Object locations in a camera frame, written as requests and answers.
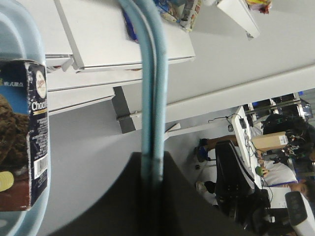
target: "desk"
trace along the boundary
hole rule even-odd
[[[241,127],[240,119],[242,118],[244,119],[244,122],[246,124],[246,129],[243,129]],[[254,154],[255,148],[251,142],[252,136],[251,136],[250,126],[248,124],[245,111],[242,106],[237,109],[235,115],[232,117],[232,125],[234,128],[234,132],[235,132],[239,149],[242,154],[242,158],[245,164],[253,172],[254,178],[255,178],[255,184],[259,188],[261,188],[262,187],[261,181],[260,181],[261,178],[255,172],[255,167],[258,166],[258,161]]]

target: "light blue handle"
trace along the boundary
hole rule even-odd
[[[40,33],[32,16],[14,0],[0,1],[0,59],[31,59],[45,64]],[[47,207],[50,177],[48,147],[48,184],[30,211],[0,212],[1,236],[35,236]]]
[[[147,235],[159,227],[163,180],[165,110],[167,96],[166,42],[160,15],[153,0],[119,0],[138,36],[143,63],[142,79],[142,204]]]

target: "chocolate box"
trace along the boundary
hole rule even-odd
[[[0,211],[28,210],[47,186],[45,66],[0,60]]]

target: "white shelf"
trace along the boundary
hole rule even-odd
[[[102,71],[141,67],[139,44],[129,39],[118,1],[55,0],[55,3],[78,69]],[[194,58],[189,35],[178,25],[164,22],[163,26],[169,60],[182,62]]]
[[[259,28],[244,0],[221,0],[217,4],[217,7],[231,17],[252,37],[256,38],[260,35]]]
[[[28,10],[37,24],[45,44],[45,53],[48,55],[47,65],[58,65],[67,61],[69,55],[72,55],[72,50],[54,0],[17,1]]]

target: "blue package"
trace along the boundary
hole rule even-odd
[[[131,20],[130,20],[130,18],[128,17],[127,13],[124,10],[123,10],[123,16],[124,16],[124,19],[125,19],[125,25],[126,25],[126,29],[127,29],[128,35],[130,36],[130,38],[132,40],[134,40],[135,42],[138,42],[138,37],[137,37],[137,34],[134,31],[134,28],[133,28],[133,25],[131,23]]]

